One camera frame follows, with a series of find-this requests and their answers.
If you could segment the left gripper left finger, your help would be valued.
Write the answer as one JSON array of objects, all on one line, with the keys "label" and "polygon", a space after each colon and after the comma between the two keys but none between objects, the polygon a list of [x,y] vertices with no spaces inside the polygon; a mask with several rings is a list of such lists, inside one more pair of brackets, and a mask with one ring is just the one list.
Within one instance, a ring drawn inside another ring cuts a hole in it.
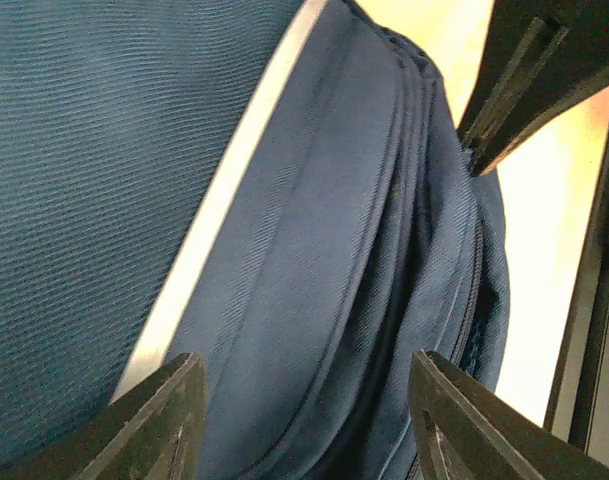
[{"label": "left gripper left finger", "polygon": [[194,479],[206,402],[203,360],[181,354],[0,479]]}]

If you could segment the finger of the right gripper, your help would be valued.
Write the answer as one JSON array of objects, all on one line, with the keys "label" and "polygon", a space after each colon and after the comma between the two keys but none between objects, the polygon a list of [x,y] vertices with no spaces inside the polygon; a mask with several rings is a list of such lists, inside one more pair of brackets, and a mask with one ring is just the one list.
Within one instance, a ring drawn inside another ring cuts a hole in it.
[{"label": "finger of the right gripper", "polygon": [[609,0],[497,1],[458,134],[484,175],[547,122],[609,86]]}]

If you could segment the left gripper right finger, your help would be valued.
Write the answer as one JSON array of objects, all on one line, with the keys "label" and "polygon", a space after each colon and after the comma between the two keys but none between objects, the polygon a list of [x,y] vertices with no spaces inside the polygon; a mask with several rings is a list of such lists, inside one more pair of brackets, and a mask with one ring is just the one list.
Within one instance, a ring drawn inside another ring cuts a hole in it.
[{"label": "left gripper right finger", "polygon": [[413,354],[409,406],[425,479],[609,479],[436,352]]}]

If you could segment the navy blue backpack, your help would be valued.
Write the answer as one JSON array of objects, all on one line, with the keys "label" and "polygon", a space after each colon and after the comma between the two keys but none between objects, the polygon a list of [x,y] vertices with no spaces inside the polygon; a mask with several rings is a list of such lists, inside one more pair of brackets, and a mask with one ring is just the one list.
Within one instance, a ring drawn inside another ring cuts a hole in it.
[{"label": "navy blue backpack", "polygon": [[[0,1],[0,475],[117,389],[295,1]],[[205,362],[200,479],[407,479],[409,370],[488,389],[498,178],[430,57],[320,1],[171,341]]]}]

